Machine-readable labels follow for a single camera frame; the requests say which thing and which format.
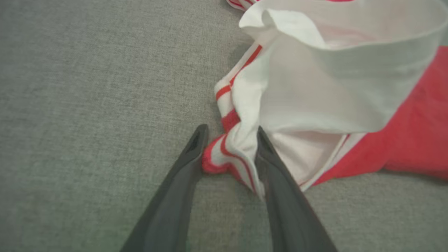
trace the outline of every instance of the gray fabric surface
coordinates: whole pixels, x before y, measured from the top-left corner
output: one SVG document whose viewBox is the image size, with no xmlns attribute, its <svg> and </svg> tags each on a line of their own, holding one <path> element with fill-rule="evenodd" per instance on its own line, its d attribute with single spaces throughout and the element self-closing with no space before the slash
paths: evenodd
<svg viewBox="0 0 448 252">
<path fill-rule="evenodd" d="M 118 251 L 251 43 L 224 0 L 0 1 L 0 251 Z M 448 186 L 387 173 L 306 194 L 340 251 L 448 251 Z M 228 175 L 194 197 L 193 252 L 270 251 Z"/>
</svg>

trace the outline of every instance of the white fabric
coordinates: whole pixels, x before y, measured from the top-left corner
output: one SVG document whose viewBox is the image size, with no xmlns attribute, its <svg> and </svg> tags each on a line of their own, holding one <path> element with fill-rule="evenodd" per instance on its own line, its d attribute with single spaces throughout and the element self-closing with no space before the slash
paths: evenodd
<svg viewBox="0 0 448 252">
<path fill-rule="evenodd" d="M 241 122 L 226 147 L 253 160 L 261 125 L 306 189 L 341 158 L 347 134 L 386 125 L 435 56 L 447 22 L 439 0 L 254 4 L 240 27 L 255 39 L 249 51 L 259 44 L 263 50 L 234 81 Z"/>
</svg>

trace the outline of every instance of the gray couch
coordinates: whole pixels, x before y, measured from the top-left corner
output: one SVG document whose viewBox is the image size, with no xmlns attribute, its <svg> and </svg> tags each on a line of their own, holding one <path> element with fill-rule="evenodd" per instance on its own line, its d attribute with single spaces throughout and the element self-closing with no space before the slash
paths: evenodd
<svg viewBox="0 0 448 252">
<path fill-rule="evenodd" d="M 0 251 L 118 251 L 251 44 L 224 0 L 0 1 Z M 448 251 L 448 186 L 380 172 L 306 192 L 341 252 Z M 271 251 L 266 208 L 198 184 L 193 252 Z"/>
</svg>

